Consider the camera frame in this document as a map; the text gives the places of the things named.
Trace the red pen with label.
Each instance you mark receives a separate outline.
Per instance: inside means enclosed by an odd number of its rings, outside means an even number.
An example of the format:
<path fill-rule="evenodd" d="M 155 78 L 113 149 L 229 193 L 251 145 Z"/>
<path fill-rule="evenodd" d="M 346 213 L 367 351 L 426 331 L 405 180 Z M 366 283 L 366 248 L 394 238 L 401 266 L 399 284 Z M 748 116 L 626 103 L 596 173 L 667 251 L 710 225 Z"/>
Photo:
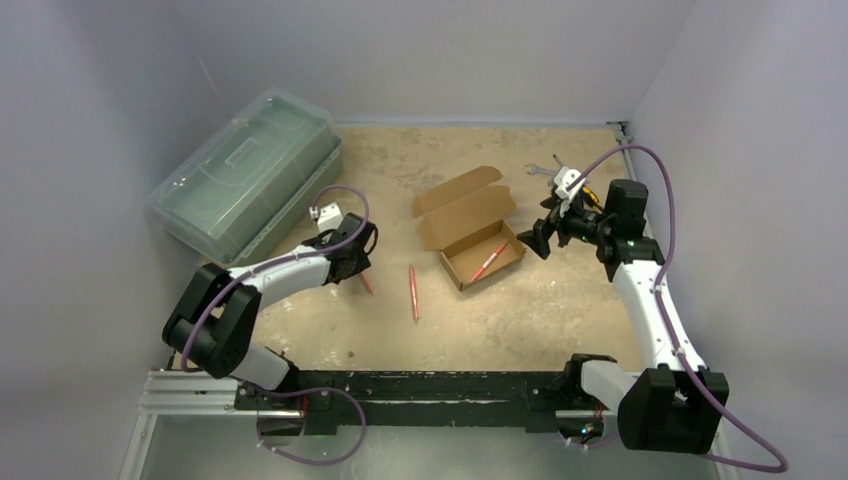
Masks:
<path fill-rule="evenodd" d="M 480 280 L 487 271 L 491 268 L 493 263 L 502 255 L 502 253 L 510 246 L 509 242 L 504 242 L 499 245 L 480 265 L 480 267 L 475 271 L 474 275 L 471 277 L 470 282 L 475 283 Z"/>

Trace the brown cardboard box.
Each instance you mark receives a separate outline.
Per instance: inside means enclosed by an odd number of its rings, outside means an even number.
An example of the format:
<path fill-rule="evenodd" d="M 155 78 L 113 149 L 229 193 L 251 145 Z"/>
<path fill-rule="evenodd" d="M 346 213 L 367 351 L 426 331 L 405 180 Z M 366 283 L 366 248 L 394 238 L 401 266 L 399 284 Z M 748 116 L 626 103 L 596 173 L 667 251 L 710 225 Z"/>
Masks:
<path fill-rule="evenodd" d="M 507 223 L 516 202 L 502 178 L 497 168 L 480 166 L 421 192 L 411 202 L 411 217 L 419 221 L 416 233 L 423 248 L 439 255 L 459 291 L 526 255 L 526 247 Z M 510 246 L 480 280 L 471 283 L 483 261 L 504 242 Z"/>

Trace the pink pen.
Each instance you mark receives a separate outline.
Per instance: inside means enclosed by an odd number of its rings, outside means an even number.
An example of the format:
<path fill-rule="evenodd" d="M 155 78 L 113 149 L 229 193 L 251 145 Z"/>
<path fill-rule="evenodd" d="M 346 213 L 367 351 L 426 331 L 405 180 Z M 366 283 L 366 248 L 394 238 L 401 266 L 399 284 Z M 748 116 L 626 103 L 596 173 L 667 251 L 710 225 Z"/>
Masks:
<path fill-rule="evenodd" d="M 373 296 L 374 293 L 375 293 L 375 289 L 374 289 L 374 285 L 371 282 L 371 280 L 369 279 L 369 277 L 365 273 L 360 273 L 359 278 L 360 278 L 364 288 L 366 289 L 367 293 L 369 295 Z"/>

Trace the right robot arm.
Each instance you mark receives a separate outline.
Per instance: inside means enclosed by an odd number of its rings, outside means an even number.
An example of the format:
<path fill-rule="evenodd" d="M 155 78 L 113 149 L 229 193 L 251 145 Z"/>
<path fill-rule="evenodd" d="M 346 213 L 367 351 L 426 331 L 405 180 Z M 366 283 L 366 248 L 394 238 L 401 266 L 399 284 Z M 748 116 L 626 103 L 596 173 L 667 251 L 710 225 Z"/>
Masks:
<path fill-rule="evenodd" d="M 575 354 L 566 363 L 560 390 L 576 407 L 592 400 L 616 414 L 624 446 L 702 455 L 717 432 L 721 413 L 709 403 L 729 396 L 726 377 L 711 371 L 693 351 L 660 277 L 665 258 L 645 233 L 648 189 L 627 179 L 609 184 L 605 205 L 587 204 L 584 188 L 567 189 L 566 181 L 549 179 L 550 195 L 541 205 L 547 214 L 518 239 L 540 258 L 580 240 L 596 248 L 608 280 L 621 297 L 640 341 L 645 369 L 632 377 L 610 356 Z"/>

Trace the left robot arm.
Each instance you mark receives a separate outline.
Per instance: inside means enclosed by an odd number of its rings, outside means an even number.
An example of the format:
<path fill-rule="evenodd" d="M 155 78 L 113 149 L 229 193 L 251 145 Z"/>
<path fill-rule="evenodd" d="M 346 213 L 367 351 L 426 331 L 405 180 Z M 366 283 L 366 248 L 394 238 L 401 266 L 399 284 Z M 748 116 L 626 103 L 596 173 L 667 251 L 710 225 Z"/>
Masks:
<path fill-rule="evenodd" d="M 272 408 L 297 399 L 295 366 L 283 355 L 252 341 L 260 312 L 304 290 L 338 284 L 371 265 L 377 226 L 354 213 L 334 229 L 303 241 L 265 262 L 224 269 L 198 268 L 162 331 L 166 345 L 215 379 L 232 377 L 259 387 Z"/>

